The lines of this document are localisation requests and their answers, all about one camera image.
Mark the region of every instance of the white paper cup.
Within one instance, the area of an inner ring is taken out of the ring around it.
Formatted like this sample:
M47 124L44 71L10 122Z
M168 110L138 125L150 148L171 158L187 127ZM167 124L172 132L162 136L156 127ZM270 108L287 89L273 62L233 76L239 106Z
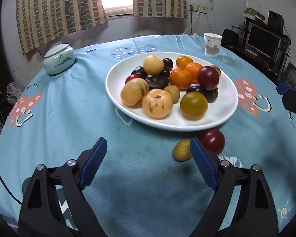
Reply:
M205 40L205 54L210 57L217 57L220 49L220 43L222 42L222 36L204 33Z

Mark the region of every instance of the tablecloth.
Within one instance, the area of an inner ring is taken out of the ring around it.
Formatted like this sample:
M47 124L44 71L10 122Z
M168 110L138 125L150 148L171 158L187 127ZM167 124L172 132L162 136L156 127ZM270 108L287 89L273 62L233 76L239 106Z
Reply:
M188 236L214 191L193 159L179 163L172 151L178 141L197 133L158 130L134 121L105 92L106 74L117 62L154 51L207 60L234 81L239 104L219 127L226 138L220 159L238 167L261 166L282 229L296 212L296 115L284 109L271 81L232 52L220 48L217 58L205 56L204 40L198 35L92 45L76 50L75 64L61 74L50 76L42 69L26 87L0 136L0 174L11 192L22 200L38 164L61 166L104 137L106 157L83 193L107 235ZM231 222L239 191L235 188L222 228ZM75 228L62 188L57 192L66 223ZM0 183L0 213L17 221L20 207Z

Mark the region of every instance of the small yellow fruit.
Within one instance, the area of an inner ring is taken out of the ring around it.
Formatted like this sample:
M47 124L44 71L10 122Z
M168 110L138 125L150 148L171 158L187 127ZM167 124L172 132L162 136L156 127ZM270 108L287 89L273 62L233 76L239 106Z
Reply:
M164 90L171 94L173 103L176 103L180 99L181 93L176 86L167 86Z
M144 59L143 67L148 75L158 75L163 69L163 61L154 55L149 55Z
M174 147L173 157L177 161L187 161L192 158L192 154L190 152L190 140L179 141Z

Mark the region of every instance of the speaker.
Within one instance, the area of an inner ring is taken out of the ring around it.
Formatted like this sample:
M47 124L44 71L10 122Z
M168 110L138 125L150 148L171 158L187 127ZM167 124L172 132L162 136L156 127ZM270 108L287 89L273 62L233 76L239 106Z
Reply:
M275 28L276 30L279 30L281 33L283 33L284 19L283 19L282 15L280 15L274 11L269 11L268 25L272 28Z

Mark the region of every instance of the light blue ceramic jar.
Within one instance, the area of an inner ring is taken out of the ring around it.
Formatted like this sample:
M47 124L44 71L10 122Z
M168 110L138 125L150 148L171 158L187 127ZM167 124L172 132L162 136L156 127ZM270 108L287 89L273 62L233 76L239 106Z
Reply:
M55 75L70 68L76 60L76 54L68 43L62 43L50 49L44 58L47 74Z

